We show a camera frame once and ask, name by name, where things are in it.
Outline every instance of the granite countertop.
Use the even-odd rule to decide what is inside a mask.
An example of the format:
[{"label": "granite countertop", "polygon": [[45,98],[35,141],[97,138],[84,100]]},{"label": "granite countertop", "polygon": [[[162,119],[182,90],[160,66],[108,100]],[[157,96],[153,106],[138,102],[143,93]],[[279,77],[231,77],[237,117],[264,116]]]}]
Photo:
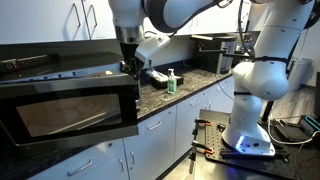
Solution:
[{"label": "granite countertop", "polygon": [[180,75],[184,77],[184,82],[177,87],[175,94],[168,94],[166,89],[157,90],[151,85],[141,87],[142,104],[138,112],[139,122],[207,89],[216,82],[231,76],[231,73],[214,74],[200,69],[191,69]]},{"label": "granite countertop", "polygon": [[[140,99],[142,104],[138,112],[139,122],[231,76],[231,73],[221,75],[192,68],[180,71],[179,74],[184,77],[184,83],[177,87],[175,94],[167,94],[166,89],[158,90],[150,84],[141,86]],[[41,154],[31,158],[17,155],[18,152],[11,151],[6,156],[0,156],[0,179],[26,179],[88,147],[90,146]]]}]

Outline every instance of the cabinet door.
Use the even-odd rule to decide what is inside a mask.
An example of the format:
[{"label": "cabinet door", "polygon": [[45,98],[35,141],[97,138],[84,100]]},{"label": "cabinet door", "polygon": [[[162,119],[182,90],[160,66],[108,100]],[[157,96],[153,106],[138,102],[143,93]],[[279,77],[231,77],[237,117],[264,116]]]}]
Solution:
[{"label": "cabinet door", "polygon": [[233,76],[226,79],[227,87],[226,87],[226,97],[224,101],[224,109],[222,112],[231,113],[233,101],[234,101],[234,78]]},{"label": "cabinet door", "polygon": [[178,30],[176,35],[190,35],[192,34],[193,19],[190,20],[187,24],[185,24],[181,29]]},{"label": "cabinet door", "polygon": [[194,120],[206,104],[206,91],[200,92],[177,105],[177,124],[175,141],[175,161],[185,154],[193,140]]},{"label": "cabinet door", "polygon": [[249,14],[248,31],[261,31],[272,11],[271,4],[252,4]]},{"label": "cabinet door", "polygon": [[131,180],[155,179],[173,164],[176,106],[139,123],[139,135],[124,139]]},{"label": "cabinet door", "polygon": [[2,0],[0,44],[88,40],[81,0]]},{"label": "cabinet door", "polygon": [[208,89],[208,109],[212,111],[230,113],[232,110],[234,85],[233,77],[229,77]]},{"label": "cabinet door", "polygon": [[118,155],[119,152],[124,152],[122,139],[100,143],[30,179],[78,179],[87,173],[91,173],[101,164]]},{"label": "cabinet door", "polygon": [[191,24],[192,34],[211,34],[215,32],[215,19],[217,17],[213,16],[214,10],[215,8],[209,8],[193,18]]},{"label": "cabinet door", "polygon": [[128,180],[128,169],[126,165],[125,154],[121,153],[109,159],[104,164],[82,176],[81,180]]},{"label": "cabinet door", "polygon": [[[249,19],[249,13],[251,9],[251,1],[250,0],[244,0],[242,4],[242,10],[241,10],[241,28],[242,32],[245,32],[247,25],[248,25],[248,19]],[[239,32],[239,27],[238,27],[238,15],[236,17],[236,22],[237,22],[237,32]]]},{"label": "cabinet door", "polygon": [[113,15],[107,0],[82,0],[91,39],[115,39]]}]

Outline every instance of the robotic arm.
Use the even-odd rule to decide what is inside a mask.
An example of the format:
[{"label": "robotic arm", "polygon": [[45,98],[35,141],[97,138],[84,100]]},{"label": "robotic arm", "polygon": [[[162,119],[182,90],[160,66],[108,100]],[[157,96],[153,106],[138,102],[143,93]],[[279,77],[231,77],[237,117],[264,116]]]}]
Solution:
[{"label": "robotic arm", "polygon": [[[222,1],[109,0],[117,39],[124,56],[124,71],[138,79],[143,61],[147,59],[143,54],[149,52],[150,56],[168,42],[161,37],[144,38],[142,24],[145,17],[148,16],[153,26],[162,32],[176,32],[194,16]],[[276,100],[287,92],[288,56],[301,31],[318,20],[320,0],[251,1],[275,3],[274,10],[254,47],[254,62],[240,63],[234,68],[236,96],[230,123],[222,138],[241,154],[273,156],[275,149],[271,140],[257,124],[262,109],[260,98]],[[150,44],[156,48],[145,48]]]},{"label": "robotic arm", "polygon": [[109,0],[116,36],[124,56],[122,70],[139,79],[144,61],[169,43],[167,36],[145,39],[145,17],[149,17],[159,31],[174,33],[194,16],[220,1],[222,0]]}]

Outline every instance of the green bottle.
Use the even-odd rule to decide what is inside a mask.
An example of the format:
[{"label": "green bottle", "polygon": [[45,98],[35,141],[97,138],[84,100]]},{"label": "green bottle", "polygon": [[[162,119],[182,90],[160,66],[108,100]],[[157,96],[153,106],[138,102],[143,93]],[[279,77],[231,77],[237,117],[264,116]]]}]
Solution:
[{"label": "green bottle", "polygon": [[168,78],[168,87],[167,92],[169,94],[174,94],[177,91],[177,79],[174,78],[173,69],[168,69],[169,78]]}]

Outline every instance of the microwave window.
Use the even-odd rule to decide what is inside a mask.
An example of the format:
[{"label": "microwave window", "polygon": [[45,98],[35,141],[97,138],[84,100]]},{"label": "microwave window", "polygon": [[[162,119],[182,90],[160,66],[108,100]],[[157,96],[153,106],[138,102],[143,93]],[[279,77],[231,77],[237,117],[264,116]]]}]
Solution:
[{"label": "microwave window", "polygon": [[31,137],[73,131],[101,121],[121,123],[117,94],[45,101],[16,107]]}]

